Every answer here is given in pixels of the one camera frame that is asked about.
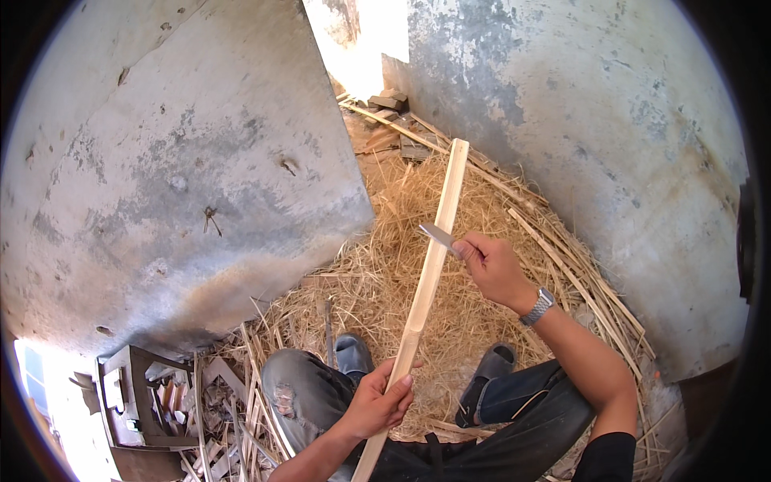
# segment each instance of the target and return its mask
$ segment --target gray slipper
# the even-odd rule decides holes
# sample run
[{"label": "gray slipper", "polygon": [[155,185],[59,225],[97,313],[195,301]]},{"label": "gray slipper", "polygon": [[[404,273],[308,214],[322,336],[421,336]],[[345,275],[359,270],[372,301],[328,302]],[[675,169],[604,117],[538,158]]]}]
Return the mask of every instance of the gray slipper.
[{"label": "gray slipper", "polygon": [[471,377],[469,385],[460,396],[460,408],[455,414],[455,424],[460,428],[474,426],[474,413],[484,386],[493,378],[505,376],[517,364],[517,351],[505,342],[493,344],[482,357],[482,361]]},{"label": "gray slipper", "polygon": [[375,369],[367,344],[355,333],[343,333],[335,340],[335,358],[338,360],[338,370],[346,375],[352,372],[366,375]]}]

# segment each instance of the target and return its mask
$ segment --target knife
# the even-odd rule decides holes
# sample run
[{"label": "knife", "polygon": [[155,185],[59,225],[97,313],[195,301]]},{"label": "knife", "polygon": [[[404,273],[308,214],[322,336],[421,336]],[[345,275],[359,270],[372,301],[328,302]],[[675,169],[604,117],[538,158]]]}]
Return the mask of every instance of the knife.
[{"label": "knife", "polygon": [[456,239],[453,238],[451,234],[446,233],[442,229],[438,228],[434,223],[428,222],[421,223],[420,229],[425,231],[425,233],[428,234],[434,241],[447,248],[447,251],[453,253],[456,258],[462,259],[458,251],[453,249],[453,243],[456,241]]}]

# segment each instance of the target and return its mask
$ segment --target wristwatch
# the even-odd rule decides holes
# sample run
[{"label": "wristwatch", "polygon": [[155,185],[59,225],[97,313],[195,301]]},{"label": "wristwatch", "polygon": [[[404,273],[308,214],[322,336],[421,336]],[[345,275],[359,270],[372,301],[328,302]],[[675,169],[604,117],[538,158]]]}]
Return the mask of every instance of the wristwatch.
[{"label": "wristwatch", "polygon": [[552,295],[546,288],[540,288],[538,290],[538,301],[535,303],[530,313],[520,317],[520,321],[525,326],[533,326],[535,322],[540,320],[540,317],[544,315],[546,310],[554,305],[554,295]]}]

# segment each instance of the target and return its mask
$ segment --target knee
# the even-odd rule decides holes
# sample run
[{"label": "knee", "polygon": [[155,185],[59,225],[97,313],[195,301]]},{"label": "knee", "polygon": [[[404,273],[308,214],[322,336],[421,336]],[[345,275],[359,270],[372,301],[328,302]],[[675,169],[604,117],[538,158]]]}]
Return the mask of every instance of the knee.
[{"label": "knee", "polygon": [[295,398],[316,374],[314,356],[298,349],[281,349],[271,355],[262,367],[262,389],[278,413],[295,418]]},{"label": "knee", "polygon": [[268,387],[276,387],[279,384],[292,385],[298,379],[308,376],[313,362],[312,355],[302,350],[285,348],[280,349],[268,357],[262,367],[262,384],[266,392]]}]

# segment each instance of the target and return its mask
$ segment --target jeans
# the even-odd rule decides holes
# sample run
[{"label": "jeans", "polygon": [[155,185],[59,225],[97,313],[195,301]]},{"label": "jeans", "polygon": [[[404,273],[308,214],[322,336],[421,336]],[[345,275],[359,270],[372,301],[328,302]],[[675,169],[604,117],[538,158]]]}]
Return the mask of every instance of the jeans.
[{"label": "jeans", "polygon": [[[342,417],[357,385],[355,378],[297,349],[279,350],[262,369],[264,394],[295,452]],[[517,416],[481,443],[439,443],[433,433],[426,435],[428,443],[388,439],[370,481],[532,482],[573,446],[594,418],[557,360],[490,380],[477,414],[485,424]],[[364,444],[329,480],[351,480]]]}]

